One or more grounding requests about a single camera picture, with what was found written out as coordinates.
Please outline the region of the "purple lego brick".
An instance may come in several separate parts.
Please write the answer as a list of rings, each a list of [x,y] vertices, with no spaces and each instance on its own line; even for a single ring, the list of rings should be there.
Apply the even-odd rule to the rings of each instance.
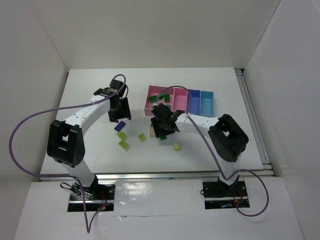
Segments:
[[[126,123],[124,121],[120,121],[115,127],[114,130],[117,132],[120,132],[124,127],[126,126]]]

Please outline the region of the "large pink container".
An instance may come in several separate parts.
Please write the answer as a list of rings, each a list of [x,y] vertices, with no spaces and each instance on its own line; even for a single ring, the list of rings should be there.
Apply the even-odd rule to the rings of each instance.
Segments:
[[[163,103],[167,105],[171,110],[173,110],[174,105],[174,88],[150,85],[147,91],[147,97],[144,106],[144,115],[152,117],[152,110],[155,108],[156,104]]]

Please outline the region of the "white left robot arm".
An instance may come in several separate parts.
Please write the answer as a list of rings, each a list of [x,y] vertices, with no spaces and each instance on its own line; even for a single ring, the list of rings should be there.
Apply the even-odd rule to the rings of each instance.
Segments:
[[[80,180],[87,196],[98,198],[105,188],[98,183],[97,176],[84,160],[84,136],[102,115],[108,114],[109,121],[117,123],[125,118],[130,120],[131,112],[128,99],[117,95],[111,99],[94,95],[88,104],[65,120],[54,120],[50,124],[47,155]]]

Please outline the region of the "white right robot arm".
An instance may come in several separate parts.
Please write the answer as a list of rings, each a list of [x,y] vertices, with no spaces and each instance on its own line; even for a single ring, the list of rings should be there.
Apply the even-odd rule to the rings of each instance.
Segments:
[[[236,191],[240,169],[238,161],[249,138],[229,114],[205,117],[184,110],[173,112],[163,103],[156,105],[151,112],[151,124],[157,138],[176,132],[199,134],[218,167],[220,195],[228,196]]]

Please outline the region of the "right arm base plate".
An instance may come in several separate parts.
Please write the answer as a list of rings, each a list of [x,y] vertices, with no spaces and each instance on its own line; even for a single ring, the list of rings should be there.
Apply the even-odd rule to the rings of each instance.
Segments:
[[[246,184],[239,181],[230,192],[219,188],[217,181],[207,181],[202,183],[200,194],[204,198],[204,208],[206,210],[249,208],[250,202]]]

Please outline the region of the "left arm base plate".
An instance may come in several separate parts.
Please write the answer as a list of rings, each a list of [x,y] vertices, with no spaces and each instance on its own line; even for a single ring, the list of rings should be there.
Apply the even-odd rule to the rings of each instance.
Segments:
[[[83,195],[81,193],[80,187],[76,183],[72,186],[66,185],[68,190],[70,190],[69,201],[67,211],[70,213],[83,212]],[[114,211],[114,199],[115,199],[116,184],[102,184],[100,189],[94,195],[85,192],[84,199],[86,210],[88,212],[95,212],[98,208],[101,208],[102,212],[112,212]]]

